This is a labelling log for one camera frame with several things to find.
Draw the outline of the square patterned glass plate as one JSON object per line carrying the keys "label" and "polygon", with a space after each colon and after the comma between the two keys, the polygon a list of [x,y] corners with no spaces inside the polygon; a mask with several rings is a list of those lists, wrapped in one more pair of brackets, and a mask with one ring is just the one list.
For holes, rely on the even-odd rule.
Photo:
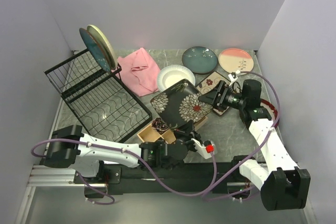
{"label": "square patterned glass plate", "polygon": [[205,77],[202,81],[200,81],[196,85],[196,88],[201,94],[205,94],[213,90],[220,81],[224,81],[227,86],[230,84],[228,78],[224,77],[219,72],[214,71]]}

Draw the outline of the black square floral plate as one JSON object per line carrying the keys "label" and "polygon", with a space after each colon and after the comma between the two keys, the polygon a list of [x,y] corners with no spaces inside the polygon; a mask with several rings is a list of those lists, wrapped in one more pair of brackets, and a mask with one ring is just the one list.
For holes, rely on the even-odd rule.
{"label": "black square floral plate", "polygon": [[201,102],[201,93],[183,79],[151,99],[150,103],[163,122],[172,130],[189,121],[199,122],[212,112],[210,104]]}

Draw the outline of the teal glazed plate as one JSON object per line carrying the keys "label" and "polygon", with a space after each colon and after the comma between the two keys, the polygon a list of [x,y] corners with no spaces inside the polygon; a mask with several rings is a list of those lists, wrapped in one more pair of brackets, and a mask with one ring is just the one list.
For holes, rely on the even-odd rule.
{"label": "teal glazed plate", "polygon": [[218,64],[216,54],[206,47],[196,46],[185,50],[182,54],[183,66],[195,74],[208,74],[215,70]]}

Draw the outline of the pink and cream plate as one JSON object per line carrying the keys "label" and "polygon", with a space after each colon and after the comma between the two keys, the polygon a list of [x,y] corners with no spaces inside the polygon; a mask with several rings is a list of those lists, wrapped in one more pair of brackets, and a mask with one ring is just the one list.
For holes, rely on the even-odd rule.
{"label": "pink and cream plate", "polygon": [[238,48],[223,50],[218,56],[219,65],[228,73],[240,71],[252,71],[254,61],[252,56]]}

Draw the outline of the white round plate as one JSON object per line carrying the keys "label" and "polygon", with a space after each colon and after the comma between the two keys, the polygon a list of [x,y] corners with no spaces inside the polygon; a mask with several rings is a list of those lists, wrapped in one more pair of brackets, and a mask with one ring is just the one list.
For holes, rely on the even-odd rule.
{"label": "white round plate", "polygon": [[177,82],[187,79],[190,83],[195,84],[194,74],[187,67],[181,65],[170,65],[164,67],[158,74],[157,87],[160,92],[176,84]]}

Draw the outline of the black ribbed plate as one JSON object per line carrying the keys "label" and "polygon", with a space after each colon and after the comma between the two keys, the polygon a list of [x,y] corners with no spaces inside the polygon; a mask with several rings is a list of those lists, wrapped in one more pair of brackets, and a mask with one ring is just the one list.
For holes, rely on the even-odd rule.
{"label": "black ribbed plate", "polygon": [[260,99],[260,109],[262,112],[262,120],[268,120],[274,122],[278,116],[278,110],[269,101]]}

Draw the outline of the brown rimmed dark plate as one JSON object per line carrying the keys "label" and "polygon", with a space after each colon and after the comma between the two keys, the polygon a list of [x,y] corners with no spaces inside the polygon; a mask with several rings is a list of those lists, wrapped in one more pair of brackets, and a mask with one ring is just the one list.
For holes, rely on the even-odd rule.
{"label": "brown rimmed dark plate", "polygon": [[96,63],[105,71],[105,72],[110,72],[111,67],[105,57],[105,54],[101,47],[96,43],[96,41],[91,37],[91,35],[88,33],[88,31],[84,28],[79,28],[79,33],[80,36],[93,56],[94,60]]}

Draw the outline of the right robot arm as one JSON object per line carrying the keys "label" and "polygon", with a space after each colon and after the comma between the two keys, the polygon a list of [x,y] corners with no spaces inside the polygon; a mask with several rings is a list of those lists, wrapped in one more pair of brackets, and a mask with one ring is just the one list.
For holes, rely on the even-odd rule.
{"label": "right robot arm", "polygon": [[260,191],[263,206],[268,211],[303,209],[306,206],[311,177],[290,157],[275,129],[276,123],[261,105],[261,83],[247,79],[241,93],[235,93],[220,81],[201,95],[201,102],[222,111],[237,109],[239,116],[256,140],[265,159],[266,168],[251,157],[245,157],[230,169],[235,181],[249,179]]}

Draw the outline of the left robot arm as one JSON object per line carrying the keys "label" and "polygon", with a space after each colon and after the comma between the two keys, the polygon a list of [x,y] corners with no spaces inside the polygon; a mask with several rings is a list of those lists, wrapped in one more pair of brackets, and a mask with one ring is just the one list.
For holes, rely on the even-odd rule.
{"label": "left robot arm", "polygon": [[169,143],[159,137],[153,142],[127,144],[111,142],[82,132],[82,126],[71,125],[52,133],[44,165],[50,168],[72,168],[93,183],[104,179],[104,164],[108,162],[137,168],[147,163],[151,168],[170,169],[183,162],[190,151],[209,158],[205,145],[183,131]]}

